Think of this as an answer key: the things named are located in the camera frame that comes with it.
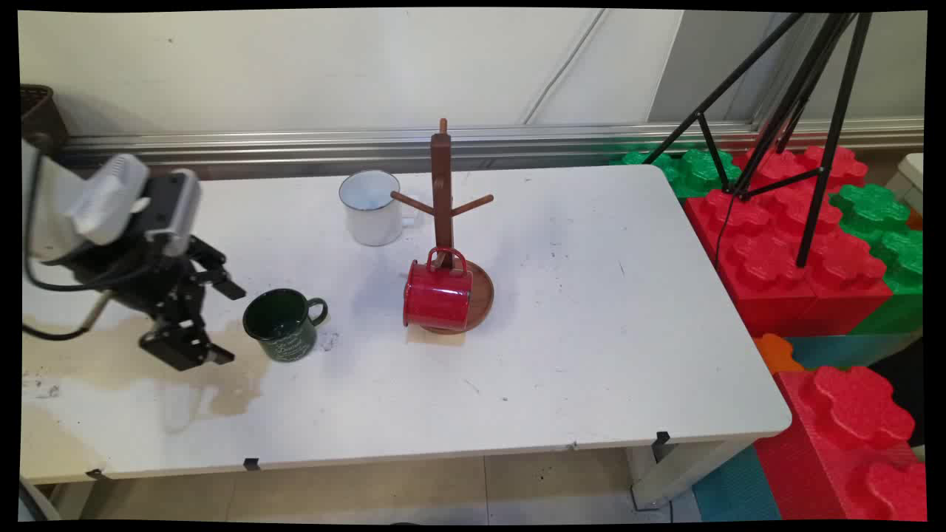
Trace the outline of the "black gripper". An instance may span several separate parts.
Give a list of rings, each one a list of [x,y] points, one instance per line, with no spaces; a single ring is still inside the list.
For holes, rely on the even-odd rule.
[[[203,270],[196,270],[194,263]],[[139,347],[178,371],[234,361],[234,354],[217,346],[205,331],[202,317],[205,290],[210,285],[227,299],[239,300],[246,290],[233,282],[225,269],[226,256],[198,236],[190,236],[183,255],[169,257],[152,251],[145,240],[112,245],[81,245],[70,254],[70,270],[81,285],[114,282],[97,287],[129,309],[152,317],[153,327],[139,339]]]

